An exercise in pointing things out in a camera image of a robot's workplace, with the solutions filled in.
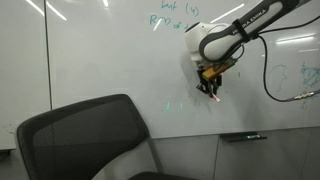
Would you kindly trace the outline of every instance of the whiteboard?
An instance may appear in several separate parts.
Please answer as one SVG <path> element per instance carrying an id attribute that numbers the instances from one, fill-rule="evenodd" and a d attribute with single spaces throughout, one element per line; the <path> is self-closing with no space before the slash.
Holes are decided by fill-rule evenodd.
<path id="1" fill-rule="evenodd" d="M 278 103 L 267 96 L 259 41 L 248 43 L 240 61 L 223 74 L 220 103 L 195 88 L 199 80 L 185 47 L 185 29 L 199 21 L 209 23 L 244 3 L 217 21 L 231 23 L 257 2 L 50 1 L 59 12 L 48 12 L 53 107 L 125 93 L 153 138 L 319 126 L 319 97 Z M 320 2 L 314 0 L 270 28 L 301 24 L 319 12 Z M 320 88 L 319 29 L 316 22 L 264 36 L 270 51 L 268 87 L 274 96 L 284 99 Z M 310 41 L 276 43 L 310 33 Z M 302 68 L 309 69 L 302 73 Z M 313 85 L 304 83 L 306 79 Z"/>
<path id="2" fill-rule="evenodd" d="M 50 109 L 43 1 L 0 1 L 0 150 L 16 127 Z"/>

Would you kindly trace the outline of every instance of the robotic arm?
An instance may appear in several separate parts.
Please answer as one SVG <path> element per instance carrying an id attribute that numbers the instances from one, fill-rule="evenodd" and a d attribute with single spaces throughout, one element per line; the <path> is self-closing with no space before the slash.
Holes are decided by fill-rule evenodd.
<path id="1" fill-rule="evenodd" d="M 197 88 L 215 98 L 212 89 L 216 91 L 221 85 L 217 78 L 236 63 L 231 56 L 261 30 L 309 1 L 263 0 L 232 25 L 201 22 L 192 25 L 185 32 L 185 40 L 200 77 Z"/>

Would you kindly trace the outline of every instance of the chair backrest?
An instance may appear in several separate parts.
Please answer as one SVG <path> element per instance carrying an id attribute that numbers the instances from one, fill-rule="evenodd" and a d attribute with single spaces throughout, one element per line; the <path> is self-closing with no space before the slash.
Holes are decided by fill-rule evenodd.
<path id="1" fill-rule="evenodd" d="M 83 101 L 35 116 L 17 129 L 31 180 L 89 180 L 149 136 L 127 95 Z"/>

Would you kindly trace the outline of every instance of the black office chair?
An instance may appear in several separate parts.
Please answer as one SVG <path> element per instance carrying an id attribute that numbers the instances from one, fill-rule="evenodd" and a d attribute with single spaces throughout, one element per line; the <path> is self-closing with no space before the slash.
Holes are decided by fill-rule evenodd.
<path id="1" fill-rule="evenodd" d="M 90 180 L 149 137 L 127 95 L 83 101 L 35 116 L 17 129 L 31 180 Z M 130 180 L 191 180 L 152 172 Z"/>

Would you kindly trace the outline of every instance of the office chair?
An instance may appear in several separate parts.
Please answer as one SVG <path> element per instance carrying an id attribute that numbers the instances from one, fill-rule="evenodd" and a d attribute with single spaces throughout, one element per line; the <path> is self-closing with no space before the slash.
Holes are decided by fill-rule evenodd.
<path id="1" fill-rule="evenodd" d="M 148 137 L 148 128 L 127 95 L 58 108 L 26 120 L 17 129 L 31 180 L 90 180 Z M 129 180 L 191 179 L 145 172 Z"/>

